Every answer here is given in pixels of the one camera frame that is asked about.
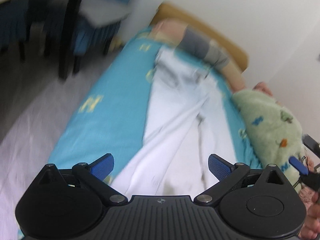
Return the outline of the person's right hand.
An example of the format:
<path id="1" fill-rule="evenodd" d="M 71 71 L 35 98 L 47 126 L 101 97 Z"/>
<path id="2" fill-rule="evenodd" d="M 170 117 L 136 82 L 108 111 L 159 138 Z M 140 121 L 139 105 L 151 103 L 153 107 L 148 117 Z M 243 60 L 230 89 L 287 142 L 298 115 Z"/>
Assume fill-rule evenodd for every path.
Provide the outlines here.
<path id="1" fill-rule="evenodd" d="M 308 208 L 304 225 L 300 231 L 301 239 L 315 239 L 319 234 L 320 206 L 318 200 L 319 193 L 316 192 L 312 197 L 313 204 Z"/>

